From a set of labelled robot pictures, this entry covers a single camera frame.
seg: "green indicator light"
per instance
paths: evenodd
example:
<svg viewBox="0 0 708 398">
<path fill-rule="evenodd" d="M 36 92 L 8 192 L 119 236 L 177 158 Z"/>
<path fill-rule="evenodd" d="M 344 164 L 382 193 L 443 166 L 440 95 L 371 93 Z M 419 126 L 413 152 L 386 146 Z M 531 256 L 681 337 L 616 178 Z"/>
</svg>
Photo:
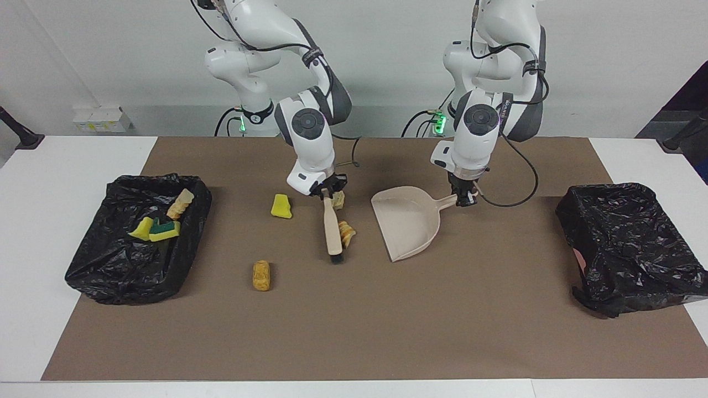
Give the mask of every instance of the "green indicator light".
<svg viewBox="0 0 708 398">
<path fill-rule="evenodd" d="M 447 122 L 447 116 L 443 115 L 442 112 L 435 113 L 435 128 L 433 129 L 436 135 L 443 135 L 445 130 L 445 123 Z"/>
</svg>

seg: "white box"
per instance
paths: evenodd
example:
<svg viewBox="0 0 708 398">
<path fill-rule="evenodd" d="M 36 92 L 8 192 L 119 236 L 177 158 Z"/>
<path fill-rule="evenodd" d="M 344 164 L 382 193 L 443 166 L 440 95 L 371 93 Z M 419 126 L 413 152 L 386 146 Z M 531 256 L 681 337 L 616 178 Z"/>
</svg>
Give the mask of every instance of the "white box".
<svg viewBox="0 0 708 398">
<path fill-rule="evenodd" d="M 104 125 L 108 128 L 108 131 L 127 132 L 131 124 L 130 119 L 121 107 L 105 109 Z"/>
<path fill-rule="evenodd" d="M 76 109 L 74 116 L 74 125 L 80 132 L 93 132 L 89 127 L 89 119 L 93 114 L 94 109 Z"/>
<path fill-rule="evenodd" d="M 94 132 L 109 132 L 110 128 L 106 123 L 108 113 L 105 110 L 96 109 L 88 118 L 88 128 Z"/>
</svg>

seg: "dustpan handle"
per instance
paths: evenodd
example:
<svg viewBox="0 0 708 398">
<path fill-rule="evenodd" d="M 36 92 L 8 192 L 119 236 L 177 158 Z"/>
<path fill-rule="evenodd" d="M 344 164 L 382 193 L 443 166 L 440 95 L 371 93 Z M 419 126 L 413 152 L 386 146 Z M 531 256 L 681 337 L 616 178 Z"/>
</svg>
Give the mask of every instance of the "dustpan handle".
<svg viewBox="0 0 708 398">
<path fill-rule="evenodd" d="M 453 206 L 455 203 L 457 203 L 457 195 L 450 195 L 446 198 L 438 199 L 435 201 L 435 205 L 438 207 L 438 210 L 447 209 L 448 207 Z"/>
</svg>

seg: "cardboard piece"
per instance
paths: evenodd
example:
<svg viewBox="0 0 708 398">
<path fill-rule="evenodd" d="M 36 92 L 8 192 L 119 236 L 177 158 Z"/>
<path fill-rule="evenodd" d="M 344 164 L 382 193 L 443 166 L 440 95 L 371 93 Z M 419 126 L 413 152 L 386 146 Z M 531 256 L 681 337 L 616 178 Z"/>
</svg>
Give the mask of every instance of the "cardboard piece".
<svg viewBox="0 0 708 398">
<path fill-rule="evenodd" d="M 708 348 L 683 307 L 598 319 L 571 296 L 578 264 L 553 213 L 571 185 L 609 183 L 586 139 L 520 148 L 539 195 L 499 209 L 442 213 L 422 254 L 390 263 L 369 202 L 418 186 L 449 194 L 428 163 L 436 140 L 363 140 L 338 212 L 357 230 L 329 262 L 320 200 L 287 187 L 295 156 L 280 139 L 160 138 L 147 175 L 199 175 L 214 201 L 181 292 L 155 305 L 79 300 L 44 380 L 387 380 L 708 377 Z M 347 160 L 350 142 L 337 142 Z M 482 188 L 523 198 L 532 174 L 503 142 Z M 270 216 L 276 193 L 291 220 Z M 257 260 L 273 288 L 251 285 Z"/>
</svg>

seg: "black stand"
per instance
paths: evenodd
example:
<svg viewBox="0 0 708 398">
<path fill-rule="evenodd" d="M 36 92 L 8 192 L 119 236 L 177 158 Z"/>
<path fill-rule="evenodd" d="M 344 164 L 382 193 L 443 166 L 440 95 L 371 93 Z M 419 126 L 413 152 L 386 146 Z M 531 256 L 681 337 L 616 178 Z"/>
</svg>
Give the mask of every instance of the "black stand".
<svg viewBox="0 0 708 398">
<path fill-rule="evenodd" d="M 659 146 L 661 149 L 666 152 L 667 154 L 682 154 L 683 152 L 681 151 L 681 143 L 683 140 L 686 140 L 687 138 L 690 138 L 699 132 L 703 131 L 706 129 L 705 123 L 708 121 L 708 108 L 705 108 L 704 110 L 701 111 L 701 113 L 698 114 L 698 116 L 691 120 L 686 127 L 684 127 L 681 131 L 678 132 L 677 135 L 675 135 L 672 138 L 669 138 L 668 140 L 665 141 L 659 141 Z"/>
<path fill-rule="evenodd" d="M 14 131 L 15 134 L 20 137 L 20 144 L 15 147 L 15 149 L 35 149 L 45 137 L 43 134 L 35 134 L 32 130 L 21 125 L 1 106 L 0 120 L 5 122 L 10 130 Z"/>
</svg>

